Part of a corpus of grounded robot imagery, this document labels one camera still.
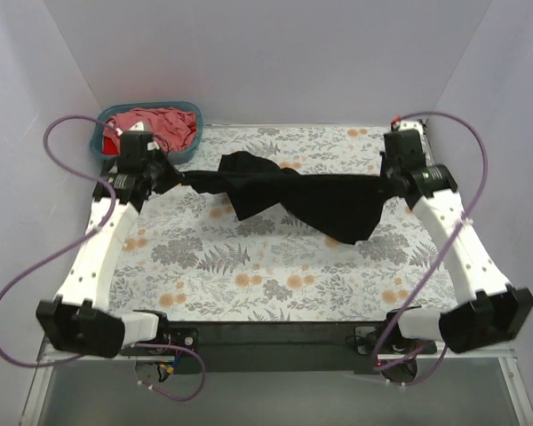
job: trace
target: blue basket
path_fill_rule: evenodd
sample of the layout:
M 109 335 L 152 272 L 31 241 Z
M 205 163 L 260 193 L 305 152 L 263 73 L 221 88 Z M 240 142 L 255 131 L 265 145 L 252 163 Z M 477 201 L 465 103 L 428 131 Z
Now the blue basket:
M 171 164 L 181 164 L 184 162 L 189 162 L 194 157 L 195 150 L 202 140 L 203 133 L 202 113 L 197 106 L 189 102 L 144 102 L 140 104 L 115 105 L 100 113 L 99 120 L 106 122 L 113 115 L 127 113 L 133 108 L 177 108 L 186 113 L 195 113 L 197 129 L 195 130 L 194 141 L 183 151 L 169 153 L 168 161 Z M 95 127 L 95 131 L 92 133 L 92 138 L 89 142 L 89 148 L 95 154 L 95 156 L 104 161 L 113 158 L 114 155 L 103 154 L 103 130 L 104 129 L 100 126 Z

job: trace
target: floral tablecloth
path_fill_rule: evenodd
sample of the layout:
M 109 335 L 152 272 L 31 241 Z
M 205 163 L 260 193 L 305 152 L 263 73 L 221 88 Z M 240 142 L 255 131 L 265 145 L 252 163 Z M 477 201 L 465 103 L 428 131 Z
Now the floral tablecloth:
M 300 173 L 378 173 L 384 128 L 207 127 L 183 170 L 216 170 L 246 150 Z M 225 195 L 177 187 L 145 203 L 123 247 L 110 310 L 173 320 L 381 320 L 407 297 L 436 248 L 404 201 L 387 202 L 369 241 L 340 244 L 280 205 L 239 222 Z M 456 304 L 446 270 L 417 303 Z

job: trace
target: black cloth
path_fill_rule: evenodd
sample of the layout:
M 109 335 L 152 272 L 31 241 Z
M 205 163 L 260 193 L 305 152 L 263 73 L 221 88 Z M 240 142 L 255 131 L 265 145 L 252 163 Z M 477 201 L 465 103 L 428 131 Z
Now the black cloth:
M 218 171 L 187 171 L 183 185 L 198 193 L 227 193 L 239 220 L 281 203 L 294 217 L 337 241 L 367 240 L 392 197 L 370 175 L 300 175 L 247 152 L 223 155 Z

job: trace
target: white wall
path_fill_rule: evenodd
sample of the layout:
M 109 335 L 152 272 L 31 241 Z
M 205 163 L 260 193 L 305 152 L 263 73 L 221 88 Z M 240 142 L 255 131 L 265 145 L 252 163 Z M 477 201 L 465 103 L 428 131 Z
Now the white wall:
M 388 122 L 434 107 L 490 0 L 44 0 L 102 107 Z
M 476 229 L 515 287 L 533 292 L 533 0 L 492 3 L 437 109 L 467 118 L 485 137 L 489 182 L 473 215 Z M 470 200 L 478 148 L 442 119 L 429 126 L 435 157 Z M 533 312 L 513 345 L 533 404 Z
M 99 105 L 41 0 L 0 0 L 0 288 L 22 269 L 83 232 L 91 186 L 52 165 L 41 134 L 68 113 L 97 114 Z M 90 124 L 68 125 L 55 151 L 97 173 L 88 154 Z M 35 360 L 41 331 L 36 304 L 51 297 L 70 256 L 29 277 L 0 307 L 0 342 Z M 0 359 L 0 426 L 18 424 L 33 371 Z

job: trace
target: crumpled red fabric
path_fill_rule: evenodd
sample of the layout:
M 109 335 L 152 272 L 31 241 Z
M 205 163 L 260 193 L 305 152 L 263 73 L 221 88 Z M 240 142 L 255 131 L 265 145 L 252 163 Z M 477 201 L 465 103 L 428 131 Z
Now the crumpled red fabric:
M 166 152 L 178 152 L 188 148 L 194 141 L 197 130 L 195 113 L 186 113 L 177 108 L 133 108 L 127 113 L 113 115 L 107 122 L 123 131 L 137 122 L 143 122 L 145 130 L 165 139 L 165 143 L 161 139 L 157 141 Z M 113 131 L 105 129 L 103 136 L 105 141 L 110 139 L 120 152 L 120 138 Z

